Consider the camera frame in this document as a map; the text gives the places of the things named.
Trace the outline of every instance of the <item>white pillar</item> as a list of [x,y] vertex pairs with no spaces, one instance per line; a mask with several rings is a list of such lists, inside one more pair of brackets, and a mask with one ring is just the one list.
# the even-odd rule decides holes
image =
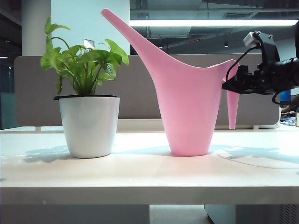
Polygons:
[[51,14],[51,0],[22,0],[22,55],[45,52],[44,26]]

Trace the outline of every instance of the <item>white flower pot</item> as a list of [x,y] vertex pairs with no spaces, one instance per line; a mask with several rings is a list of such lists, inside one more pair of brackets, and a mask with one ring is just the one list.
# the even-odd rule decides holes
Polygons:
[[71,156],[95,158],[111,153],[120,99],[113,96],[63,96],[59,106]]

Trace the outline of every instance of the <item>fluorescent light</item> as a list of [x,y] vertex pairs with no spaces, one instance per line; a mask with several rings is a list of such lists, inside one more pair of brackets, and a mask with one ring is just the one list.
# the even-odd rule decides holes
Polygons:
[[293,26],[298,20],[130,20],[132,27]]

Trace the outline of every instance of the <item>gray partition panel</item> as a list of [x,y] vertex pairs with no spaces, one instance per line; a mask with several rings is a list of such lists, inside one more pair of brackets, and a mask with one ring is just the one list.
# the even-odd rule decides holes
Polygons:
[[[190,65],[208,67],[229,59],[237,59],[240,55],[173,55],[173,57]],[[40,58],[40,56],[20,56],[14,62],[16,118],[21,126],[61,125],[58,102],[52,100],[56,95],[58,75],[53,69],[43,71],[40,67]],[[129,58],[129,67],[123,65],[118,68],[117,80],[104,81],[102,86],[98,86],[96,93],[117,95],[121,98],[120,119],[161,118],[155,88],[148,71],[139,56]],[[249,65],[249,70],[253,71],[261,62],[261,55],[248,54],[241,62]],[[74,94],[74,90],[64,80],[61,95],[68,94]],[[237,127],[272,125],[278,118],[278,106],[271,102],[271,96],[256,94],[240,96]],[[216,127],[228,127],[225,91],[222,91]]]

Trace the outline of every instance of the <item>pink watering can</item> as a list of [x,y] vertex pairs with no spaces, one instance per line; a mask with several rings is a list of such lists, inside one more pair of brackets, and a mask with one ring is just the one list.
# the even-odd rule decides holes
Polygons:
[[[166,54],[109,9],[101,14],[134,47],[153,79],[163,126],[174,155],[206,155],[215,129],[221,85],[229,60],[208,68],[194,67]],[[235,66],[228,78],[237,72]],[[229,128],[235,128],[239,94],[227,91]]]

